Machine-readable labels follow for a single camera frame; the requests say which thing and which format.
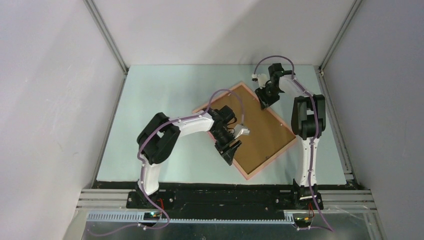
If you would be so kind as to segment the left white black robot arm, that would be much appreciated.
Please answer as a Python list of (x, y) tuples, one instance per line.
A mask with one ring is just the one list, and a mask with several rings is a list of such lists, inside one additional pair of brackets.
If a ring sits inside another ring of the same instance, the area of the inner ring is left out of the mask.
[(162, 163), (171, 155), (179, 138), (194, 133), (208, 132), (214, 139), (214, 147), (228, 165), (232, 165), (242, 142), (239, 137), (249, 135), (243, 124), (231, 126), (235, 120), (233, 110), (225, 105), (220, 109), (204, 108), (201, 111), (171, 119), (163, 112), (153, 116), (137, 137), (137, 157), (142, 162), (138, 188), (138, 201), (145, 208), (153, 208), (158, 202), (159, 175)]

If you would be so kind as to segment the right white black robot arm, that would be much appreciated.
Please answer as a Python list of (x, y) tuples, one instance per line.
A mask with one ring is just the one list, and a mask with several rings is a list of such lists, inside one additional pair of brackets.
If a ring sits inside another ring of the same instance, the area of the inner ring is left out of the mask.
[(318, 195), (316, 157), (318, 143), (326, 129), (326, 99), (314, 94), (300, 83), (293, 70), (285, 70), (280, 63), (268, 67), (268, 74), (252, 74), (258, 83), (254, 91), (262, 110), (269, 108), (285, 93), (293, 97), (291, 130), (301, 143), (301, 159), (291, 189), (291, 204), (304, 209)]

